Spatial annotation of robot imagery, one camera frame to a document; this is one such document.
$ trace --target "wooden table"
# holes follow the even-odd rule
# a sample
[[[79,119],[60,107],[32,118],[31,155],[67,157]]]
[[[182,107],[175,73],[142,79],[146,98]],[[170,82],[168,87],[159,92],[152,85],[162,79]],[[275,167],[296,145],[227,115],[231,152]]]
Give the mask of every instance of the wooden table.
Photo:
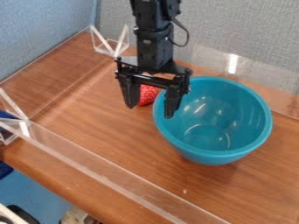
[[[228,165],[195,164],[159,133],[152,106],[124,106],[113,60],[89,49],[83,33],[3,84],[32,120],[226,221],[299,223],[299,121],[274,112],[274,131],[258,150]],[[24,140],[0,152],[12,167],[104,223],[168,223]]]

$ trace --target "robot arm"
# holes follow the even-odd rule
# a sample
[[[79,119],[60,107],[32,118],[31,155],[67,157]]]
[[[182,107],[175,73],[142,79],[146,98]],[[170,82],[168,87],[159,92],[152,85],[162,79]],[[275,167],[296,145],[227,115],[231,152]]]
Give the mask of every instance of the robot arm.
[[[192,75],[191,69],[174,62],[174,45],[176,45],[174,23],[187,31],[175,19],[180,14],[180,3],[180,0],[131,0],[138,55],[116,58],[116,77],[125,105],[132,108],[139,103],[142,84],[164,88],[166,118],[174,116],[175,110],[180,107],[183,95],[190,92],[190,76]],[[172,74],[172,79],[164,79],[155,74]]]

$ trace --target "red object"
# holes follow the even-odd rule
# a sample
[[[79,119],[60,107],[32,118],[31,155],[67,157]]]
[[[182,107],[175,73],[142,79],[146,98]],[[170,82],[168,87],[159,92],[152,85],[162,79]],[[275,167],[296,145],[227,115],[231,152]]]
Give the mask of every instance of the red object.
[[[159,91],[158,91],[156,87],[142,85],[142,87],[140,87],[140,101],[139,101],[138,105],[144,106],[146,104],[154,102],[158,94],[159,94]]]

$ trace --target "teal bowl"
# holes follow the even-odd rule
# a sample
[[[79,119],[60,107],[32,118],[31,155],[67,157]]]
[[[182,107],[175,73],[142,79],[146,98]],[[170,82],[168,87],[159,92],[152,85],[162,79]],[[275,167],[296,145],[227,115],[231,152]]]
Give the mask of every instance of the teal bowl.
[[[191,79],[191,92],[171,119],[164,118],[164,91],[154,103],[154,122],[178,152],[204,165],[243,158],[267,140],[271,110],[247,86],[219,77]]]

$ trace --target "bowl rim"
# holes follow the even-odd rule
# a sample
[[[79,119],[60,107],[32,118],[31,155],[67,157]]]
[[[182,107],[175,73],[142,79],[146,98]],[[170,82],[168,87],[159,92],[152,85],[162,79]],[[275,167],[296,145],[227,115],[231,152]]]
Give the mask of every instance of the bowl rim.
[[[215,150],[204,150],[202,148],[191,146],[190,144],[179,140],[168,132],[167,128],[163,125],[162,118],[164,119],[164,115],[159,114],[158,110],[159,110],[159,104],[163,103],[162,100],[164,99],[164,91],[160,92],[154,102],[154,123],[156,128],[159,129],[160,133],[163,134],[164,138],[170,141],[170,143],[174,144],[180,149],[183,149],[183,151],[188,151],[191,154],[203,155],[203,156],[214,156],[214,157],[215,156],[227,157],[227,156],[236,156],[239,154],[250,153],[254,149],[256,149],[264,143],[264,141],[267,140],[271,134],[271,130],[274,126],[271,109],[267,106],[264,99],[250,87],[247,87],[244,84],[234,80],[230,80],[227,78],[215,77],[215,76],[200,76],[200,77],[192,77],[191,83],[194,81],[223,81],[224,83],[232,84],[238,86],[239,88],[244,89],[255,97],[266,114],[266,127],[260,135],[258,136],[256,140],[252,143],[244,145],[242,148],[238,148],[235,150],[215,151]]]

